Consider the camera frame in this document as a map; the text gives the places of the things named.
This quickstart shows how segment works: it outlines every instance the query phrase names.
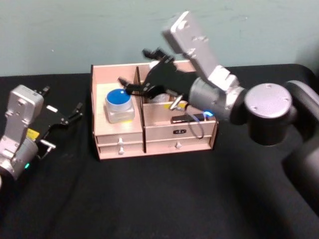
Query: blue object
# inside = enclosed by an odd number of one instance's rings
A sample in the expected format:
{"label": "blue object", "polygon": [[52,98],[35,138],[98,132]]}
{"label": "blue object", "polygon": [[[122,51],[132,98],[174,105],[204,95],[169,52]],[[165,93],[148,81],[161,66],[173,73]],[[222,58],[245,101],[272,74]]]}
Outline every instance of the blue object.
{"label": "blue object", "polygon": [[209,116],[209,117],[214,116],[214,114],[211,113],[211,112],[209,112],[209,111],[205,111],[205,112],[204,112],[204,115],[207,115],[207,116]]}
{"label": "blue object", "polygon": [[129,101],[131,96],[128,95],[123,89],[115,89],[107,94],[106,99],[111,104],[121,105]]}

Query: drawer label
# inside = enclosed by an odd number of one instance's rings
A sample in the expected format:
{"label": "drawer label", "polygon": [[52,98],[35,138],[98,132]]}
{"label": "drawer label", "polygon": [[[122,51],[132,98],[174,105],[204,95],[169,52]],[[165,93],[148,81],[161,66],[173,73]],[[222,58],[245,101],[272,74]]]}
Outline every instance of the drawer label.
{"label": "drawer label", "polygon": [[177,129],[173,131],[173,134],[181,134],[181,133],[186,133],[185,129]]}

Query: wall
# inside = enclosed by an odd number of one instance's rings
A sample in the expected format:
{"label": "wall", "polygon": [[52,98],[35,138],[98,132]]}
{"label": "wall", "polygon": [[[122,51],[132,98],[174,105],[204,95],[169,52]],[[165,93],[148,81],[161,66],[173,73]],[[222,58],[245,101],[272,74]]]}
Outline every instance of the wall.
{"label": "wall", "polygon": [[0,75],[145,61],[143,48],[168,50],[160,31],[184,10],[196,15],[225,66],[319,69],[317,0],[1,0]]}

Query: blue led light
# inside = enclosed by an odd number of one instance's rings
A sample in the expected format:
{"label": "blue led light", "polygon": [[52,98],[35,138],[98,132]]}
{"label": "blue led light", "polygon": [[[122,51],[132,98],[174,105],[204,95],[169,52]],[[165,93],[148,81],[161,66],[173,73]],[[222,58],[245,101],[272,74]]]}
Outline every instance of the blue led light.
{"label": "blue led light", "polygon": [[211,113],[211,112],[209,112],[209,111],[205,111],[205,112],[204,112],[204,115],[207,115],[207,116],[209,116],[209,117],[214,116],[214,114]]}

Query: cable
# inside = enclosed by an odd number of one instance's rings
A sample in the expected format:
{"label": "cable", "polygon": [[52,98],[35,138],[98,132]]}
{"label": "cable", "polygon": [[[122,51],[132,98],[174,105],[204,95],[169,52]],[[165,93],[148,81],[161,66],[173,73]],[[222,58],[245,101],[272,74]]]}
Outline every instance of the cable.
{"label": "cable", "polygon": [[45,154],[42,157],[40,157],[37,154],[37,158],[40,159],[40,160],[44,159],[49,154],[49,152],[51,152],[51,150],[52,150],[52,147],[48,147],[48,149],[46,150]]}
{"label": "cable", "polygon": [[201,131],[201,136],[198,136],[198,135],[194,132],[194,130],[193,130],[191,124],[190,124],[189,118],[186,117],[186,118],[187,118],[187,122],[188,122],[188,127],[189,127],[191,133],[192,133],[196,138],[202,139],[202,138],[204,138],[204,129],[203,129],[203,126],[201,125],[199,119],[198,119],[195,115],[187,113],[186,110],[187,110],[187,107],[188,107],[188,106],[189,106],[189,104],[186,104],[186,106],[185,106],[184,109],[183,109],[182,107],[177,106],[177,107],[175,108],[175,110],[184,112],[185,115],[192,117],[192,118],[198,123],[198,126],[199,126],[200,131]]}

